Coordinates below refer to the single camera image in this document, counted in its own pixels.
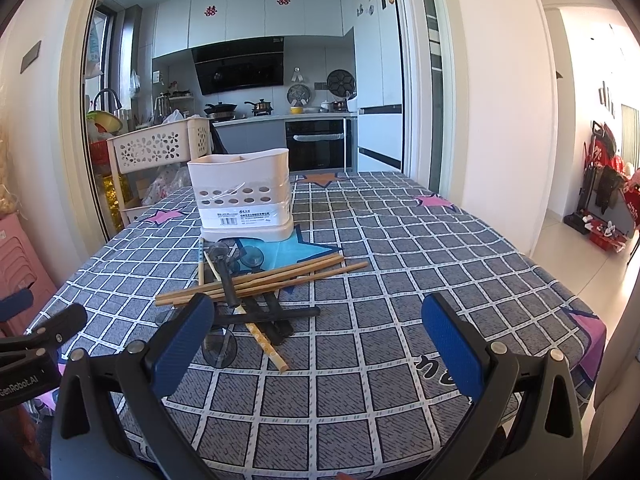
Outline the blue patterned chopstick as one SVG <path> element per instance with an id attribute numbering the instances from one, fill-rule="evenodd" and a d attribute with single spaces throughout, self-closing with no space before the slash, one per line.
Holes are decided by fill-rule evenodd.
<path id="1" fill-rule="evenodd" d="M 204 240 L 198 239 L 198 286 L 205 284 Z"/>

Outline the light bamboo chopstick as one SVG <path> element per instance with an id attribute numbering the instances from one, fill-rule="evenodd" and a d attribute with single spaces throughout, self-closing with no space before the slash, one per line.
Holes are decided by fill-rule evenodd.
<path id="1" fill-rule="evenodd" d="M 238 353 L 238 344 L 235 342 L 234 336 L 231 330 L 227 328 L 227 325 L 244 324 L 262 349 L 262 352 L 277 367 L 277 370 L 279 372 L 288 370 L 288 363 L 273 347 L 266 332 L 258 327 L 257 321 L 262 322 L 258 312 L 246 312 L 241 306 L 229 269 L 228 248 L 224 245 L 214 245 L 209 248 L 204 257 L 213 274 L 216 278 L 219 278 L 224 292 L 224 299 L 233 310 L 232 315 L 230 315 L 230 321 L 224 321 L 221 315 L 217 316 L 215 323 L 205 336 L 202 344 L 202 355 L 206 363 L 215 368 L 226 368 L 232 364 Z"/>

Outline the black chopstick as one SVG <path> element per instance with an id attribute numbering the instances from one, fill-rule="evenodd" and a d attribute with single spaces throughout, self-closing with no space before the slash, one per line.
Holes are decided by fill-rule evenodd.
<path id="1" fill-rule="evenodd" d="M 250 312 L 237 314 L 214 315 L 214 322 L 218 325 L 271 323 L 277 321 L 294 320 L 294 318 L 315 318 L 320 315 L 319 308 L 288 309 L 277 312 Z"/>
<path id="2" fill-rule="evenodd" d="M 275 347 L 280 346 L 286 338 L 294 334 L 294 328 L 289 320 L 282 318 L 283 309 L 274 292 L 265 292 L 262 298 L 264 301 L 259 302 L 256 297 L 245 297 L 242 299 L 242 306 L 247 314 L 270 314 L 268 321 L 254 321 L 254 324 L 267 337 L 270 344 Z"/>

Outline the chrome kitchen faucet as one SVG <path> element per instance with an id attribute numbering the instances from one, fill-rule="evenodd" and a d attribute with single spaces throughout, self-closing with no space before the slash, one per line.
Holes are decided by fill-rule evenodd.
<path id="1" fill-rule="evenodd" d="M 104 112 L 116 112 L 122 108 L 117 92 L 111 88 L 101 89 L 92 100 L 94 110 L 104 110 Z"/>

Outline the pink plastic stool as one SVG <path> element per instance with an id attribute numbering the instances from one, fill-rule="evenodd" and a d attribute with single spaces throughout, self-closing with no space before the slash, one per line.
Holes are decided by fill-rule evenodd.
<path id="1" fill-rule="evenodd" d="M 24 333 L 55 287 L 17 214 L 1 219 L 1 336 Z"/>

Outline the grey checked tablecloth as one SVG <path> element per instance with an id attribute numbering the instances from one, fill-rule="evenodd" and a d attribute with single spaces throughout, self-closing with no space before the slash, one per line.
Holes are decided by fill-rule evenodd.
<path id="1" fill-rule="evenodd" d="M 198 349 L 162 402 L 213 479 L 424 479 L 471 406 L 423 325 L 433 294 L 489 342 L 523 356 L 560 350 L 578 408 L 586 402 L 601 321 L 482 220 L 391 172 L 323 186 L 298 179 L 292 211 L 293 235 L 261 244 L 262 267 L 238 276 L 334 252 L 344 261 L 326 270 L 369 266 L 272 291 L 283 310 L 320 309 L 289 320 L 294 334 L 273 346 L 285 372 L 244 324 L 227 325 L 238 343 L 229 367 L 209 366 Z M 193 188 L 183 188 L 81 266 L 39 315 L 86 309 L 65 364 L 76 349 L 110 356 L 149 341 L 172 320 L 196 294 L 160 307 L 154 298 L 198 286 L 200 237 Z"/>

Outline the cream plastic storage trolley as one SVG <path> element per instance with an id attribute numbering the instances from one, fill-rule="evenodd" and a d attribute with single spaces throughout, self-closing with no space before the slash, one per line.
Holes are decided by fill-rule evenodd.
<path id="1" fill-rule="evenodd" d="M 112 136 L 106 141 L 120 218 L 129 226 L 148 206 L 128 207 L 120 178 L 138 171 L 163 168 L 190 162 L 212 154 L 210 122 L 203 117 L 190 117 L 134 132 Z"/>

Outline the white plastic utensil holder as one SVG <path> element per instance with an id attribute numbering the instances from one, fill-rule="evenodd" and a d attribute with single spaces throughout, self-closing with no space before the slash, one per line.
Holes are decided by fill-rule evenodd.
<path id="1" fill-rule="evenodd" d="M 294 229 L 288 150 L 211 154 L 188 162 L 204 240 L 282 242 Z"/>

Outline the white plastic bag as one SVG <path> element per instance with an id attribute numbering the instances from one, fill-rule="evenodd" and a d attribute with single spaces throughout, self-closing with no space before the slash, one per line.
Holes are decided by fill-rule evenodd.
<path id="1" fill-rule="evenodd" d="M 180 110 L 173 110 L 167 117 L 164 118 L 163 125 L 171 124 L 172 122 L 181 122 L 185 119 L 186 118 L 180 112 Z"/>

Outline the black wok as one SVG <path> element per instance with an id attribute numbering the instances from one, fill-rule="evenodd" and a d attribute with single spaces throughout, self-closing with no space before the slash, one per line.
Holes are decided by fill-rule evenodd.
<path id="1" fill-rule="evenodd" d="M 204 107 L 206 115 L 216 114 L 233 114 L 236 109 L 236 104 L 229 104 L 218 102 L 217 104 L 207 103 Z"/>

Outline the golden cooking pot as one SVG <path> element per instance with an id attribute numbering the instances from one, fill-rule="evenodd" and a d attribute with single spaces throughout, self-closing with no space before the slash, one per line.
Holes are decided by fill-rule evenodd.
<path id="1" fill-rule="evenodd" d="M 252 107 L 252 114 L 254 116 L 264 116 L 272 114 L 272 106 L 270 101 L 260 99 L 257 102 L 246 101 L 246 104 Z"/>

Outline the black range hood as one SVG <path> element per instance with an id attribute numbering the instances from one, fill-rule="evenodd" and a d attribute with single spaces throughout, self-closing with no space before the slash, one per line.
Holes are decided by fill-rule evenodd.
<path id="1" fill-rule="evenodd" d="M 203 96 L 284 83 L 283 37 L 206 44 L 191 54 Z"/>

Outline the black built-in oven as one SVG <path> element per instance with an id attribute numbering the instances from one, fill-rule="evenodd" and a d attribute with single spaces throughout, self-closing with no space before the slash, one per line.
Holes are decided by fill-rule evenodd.
<path id="1" fill-rule="evenodd" d="M 286 122 L 285 140 L 292 171 L 338 169 L 349 160 L 350 125 L 346 119 Z"/>

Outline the white upper cabinets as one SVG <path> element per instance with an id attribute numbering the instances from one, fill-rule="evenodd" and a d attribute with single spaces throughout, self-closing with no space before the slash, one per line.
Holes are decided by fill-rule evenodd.
<path id="1" fill-rule="evenodd" d="M 342 0 L 167 0 L 156 9 L 152 57 L 259 37 L 343 35 Z"/>

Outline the white refrigerator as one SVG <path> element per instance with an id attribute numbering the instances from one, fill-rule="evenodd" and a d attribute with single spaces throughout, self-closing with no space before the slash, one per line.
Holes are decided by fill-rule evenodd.
<path id="1" fill-rule="evenodd" d="M 404 82 L 396 0 L 342 0 L 354 36 L 357 168 L 400 171 L 404 164 Z"/>

